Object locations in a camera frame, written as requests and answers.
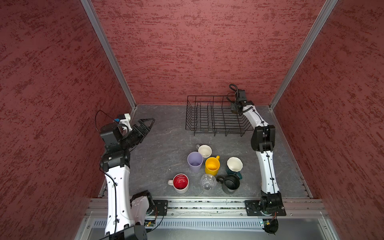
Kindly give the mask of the white mug red inside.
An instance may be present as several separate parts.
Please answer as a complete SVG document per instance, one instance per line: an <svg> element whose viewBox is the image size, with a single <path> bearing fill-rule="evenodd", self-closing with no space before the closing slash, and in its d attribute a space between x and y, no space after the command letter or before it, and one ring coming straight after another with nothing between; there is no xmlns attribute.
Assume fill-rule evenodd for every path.
<svg viewBox="0 0 384 240"><path fill-rule="evenodd" d="M177 174L172 180L168 180L168 185L172 186L179 194L184 194L189 189L189 178L185 174Z"/></svg>

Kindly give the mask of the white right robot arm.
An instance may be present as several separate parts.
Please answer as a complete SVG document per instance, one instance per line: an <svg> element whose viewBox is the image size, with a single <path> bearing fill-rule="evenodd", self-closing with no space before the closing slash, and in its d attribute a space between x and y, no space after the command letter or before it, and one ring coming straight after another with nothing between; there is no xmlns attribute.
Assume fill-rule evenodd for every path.
<svg viewBox="0 0 384 240"><path fill-rule="evenodd" d="M284 206L273 162L276 128L261 117L250 101L232 102L231 111L244 115L254 129L251 147L256 152L262 176L260 211L266 216L275 215Z"/></svg>

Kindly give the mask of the dark green white-inside mug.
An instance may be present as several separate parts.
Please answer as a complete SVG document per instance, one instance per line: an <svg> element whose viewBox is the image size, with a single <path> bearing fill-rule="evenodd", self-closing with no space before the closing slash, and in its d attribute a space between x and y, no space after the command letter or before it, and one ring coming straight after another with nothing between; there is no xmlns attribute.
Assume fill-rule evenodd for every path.
<svg viewBox="0 0 384 240"><path fill-rule="evenodd" d="M239 158L230 157L227 160L226 173L228 175L235 175L241 180L243 178L241 174L242 169L243 169L243 163Z"/></svg>

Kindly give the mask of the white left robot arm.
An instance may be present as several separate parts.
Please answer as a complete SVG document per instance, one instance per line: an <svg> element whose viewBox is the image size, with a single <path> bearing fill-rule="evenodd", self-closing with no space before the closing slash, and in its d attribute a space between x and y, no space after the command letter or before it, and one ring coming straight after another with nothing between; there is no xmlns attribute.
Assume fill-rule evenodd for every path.
<svg viewBox="0 0 384 240"><path fill-rule="evenodd" d="M105 143L105 152L100 168L108 187L108 219L105 228L106 240L146 240L145 219L147 212L155 207L149 191L133 196L129 193L131 151L143 142L151 131L155 119L140 119L138 124L127 128L122 121L109 123L100 130Z"/></svg>

